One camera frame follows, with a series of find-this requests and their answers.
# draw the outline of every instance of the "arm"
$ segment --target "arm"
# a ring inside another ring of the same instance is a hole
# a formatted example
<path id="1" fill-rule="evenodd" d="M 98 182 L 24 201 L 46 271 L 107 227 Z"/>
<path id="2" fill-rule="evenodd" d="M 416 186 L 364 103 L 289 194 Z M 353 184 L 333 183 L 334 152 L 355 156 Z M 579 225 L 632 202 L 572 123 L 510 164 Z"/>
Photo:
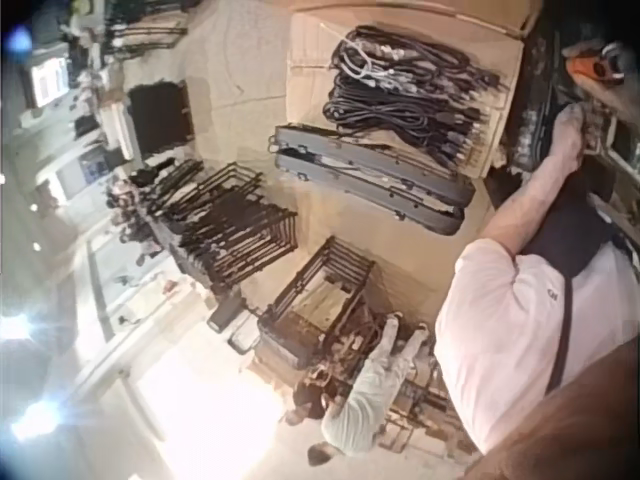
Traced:
<path id="1" fill-rule="evenodd" d="M 336 398 L 331 398 L 326 393 L 323 393 L 322 404 L 324 405 L 327 411 L 325 413 L 325 417 L 333 418 L 336 415 L 338 415 L 342 410 L 342 406 L 344 405 L 345 401 L 346 401 L 346 398 L 341 397 L 340 395 L 338 395 Z"/>
<path id="2" fill-rule="evenodd" d="M 568 106 L 558 115 L 549 156 L 529 182 L 498 209 L 480 238 L 499 243 L 511 257 L 531 240 L 566 178 L 580 167 L 583 120 L 584 113 L 578 104 Z"/>

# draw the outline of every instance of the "hand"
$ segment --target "hand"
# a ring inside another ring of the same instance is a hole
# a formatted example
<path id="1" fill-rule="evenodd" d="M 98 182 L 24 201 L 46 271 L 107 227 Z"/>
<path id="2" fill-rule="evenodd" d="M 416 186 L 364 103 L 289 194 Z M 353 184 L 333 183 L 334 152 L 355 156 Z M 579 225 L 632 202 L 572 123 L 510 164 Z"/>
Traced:
<path id="1" fill-rule="evenodd" d="M 549 157 L 562 162 L 566 175 L 582 164 L 584 110 L 578 103 L 568 105 L 556 117 Z"/>
<path id="2" fill-rule="evenodd" d="M 322 396 L 320 397 L 320 401 L 322 402 L 322 406 L 325 410 L 327 410 L 329 408 L 329 405 L 333 403 L 332 398 L 326 393 L 322 394 Z"/>

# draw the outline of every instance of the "coiled cable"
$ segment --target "coiled cable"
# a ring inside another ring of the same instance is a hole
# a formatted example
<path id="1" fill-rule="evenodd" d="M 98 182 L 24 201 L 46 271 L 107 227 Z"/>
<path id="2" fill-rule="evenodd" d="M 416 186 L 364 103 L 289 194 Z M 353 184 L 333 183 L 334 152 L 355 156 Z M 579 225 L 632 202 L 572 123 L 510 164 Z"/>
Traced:
<path id="1" fill-rule="evenodd" d="M 500 85 L 498 75 L 453 47 L 370 25 L 347 34 L 331 65 L 338 74 L 323 114 L 340 134 L 392 131 L 452 170 L 484 121 L 475 96 Z"/>

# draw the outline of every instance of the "black clothing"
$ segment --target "black clothing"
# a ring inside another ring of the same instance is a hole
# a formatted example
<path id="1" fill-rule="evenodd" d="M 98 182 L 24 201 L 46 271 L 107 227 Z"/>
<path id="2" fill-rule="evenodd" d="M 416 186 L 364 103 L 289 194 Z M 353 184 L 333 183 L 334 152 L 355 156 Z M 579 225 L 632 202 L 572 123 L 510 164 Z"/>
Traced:
<path id="1" fill-rule="evenodd" d="M 321 420 L 324 418 L 325 414 L 325 408 L 322 405 L 321 400 L 323 393 L 334 398 L 338 393 L 338 389 L 331 380 L 329 380 L 329 383 L 324 387 L 313 384 L 307 385 L 300 382 L 296 385 L 296 388 L 293 391 L 293 403 L 296 407 L 301 407 L 310 403 L 311 409 L 309 410 L 307 418 L 312 420 Z"/>

